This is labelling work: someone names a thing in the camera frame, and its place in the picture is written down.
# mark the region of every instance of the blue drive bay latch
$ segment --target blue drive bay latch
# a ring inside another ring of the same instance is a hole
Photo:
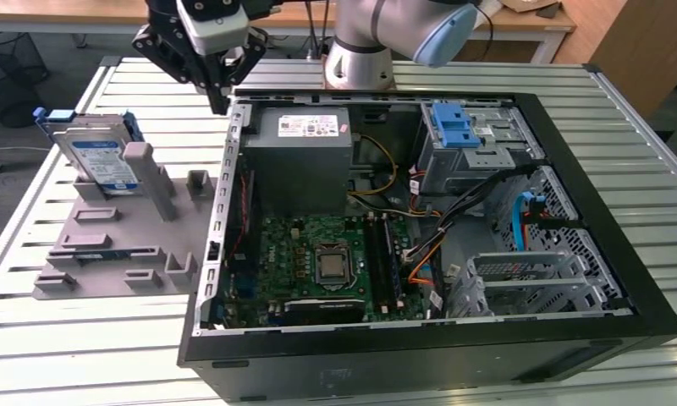
[[[434,103],[431,109],[446,148],[476,148],[483,144],[472,130],[472,118],[459,103]]]

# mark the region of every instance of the mesh wastebasket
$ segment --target mesh wastebasket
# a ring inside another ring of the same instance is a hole
[[[19,128],[34,124],[34,110],[44,106],[34,85],[18,80],[8,72],[19,66],[15,59],[0,57],[0,123]]]
[[[0,67],[4,72],[28,84],[36,84],[50,76],[34,38],[28,33],[0,32]]]

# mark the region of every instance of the sticker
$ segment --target sticker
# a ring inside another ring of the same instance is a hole
[[[475,127],[475,135],[495,135],[491,127]]]
[[[439,296],[438,291],[432,290],[430,295],[430,301],[434,304],[434,306],[442,310],[442,306],[444,305],[444,300],[442,299],[442,296]]]
[[[418,180],[410,180],[408,181],[408,189],[411,191],[412,195],[419,195],[419,188],[422,187],[422,184]]]
[[[138,177],[123,161],[123,149],[116,141],[75,141],[78,159],[86,171],[111,195],[131,195]]]
[[[450,269],[447,270],[446,272],[446,275],[448,277],[458,277],[458,275],[460,274],[462,272],[462,266],[459,265],[455,265],[455,264],[451,264],[450,265]]]
[[[100,260],[103,259],[102,254],[76,254],[76,258],[80,260]]]
[[[282,116],[279,118],[279,137],[338,136],[339,116]]]

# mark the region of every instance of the robotic arm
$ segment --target robotic arm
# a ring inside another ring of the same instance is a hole
[[[226,114],[228,96],[259,63],[268,34],[251,26],[302,0],[147,0],[148,25],[134,48],[182,83],[192,82]],[[432,67],[464,46],[482,0],[342,0],[327,82],[339,89],[386,89],[394,83],[391,49]],[[228,62],[227,53],[239,50]]]

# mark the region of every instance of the green motherboard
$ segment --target green motherboard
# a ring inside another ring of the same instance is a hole
[[[372,282],[376,282],[376,276],[372,275],[364,238],[367,221],[371,220],[366,217],[263,219],[255,295],[252,300],[239,302],[243,326],[274,326],[278,323],[271,317],[274,307],[299,299],[360,299],[366,302],[362,321],[423,317],[418,290],[402,293],[402,307],[387,310],[375,306]],[[410,246],[408,225],[403,217],[387,218],[382,222],[391,223],[388,243],[399,263],[398,253]]]

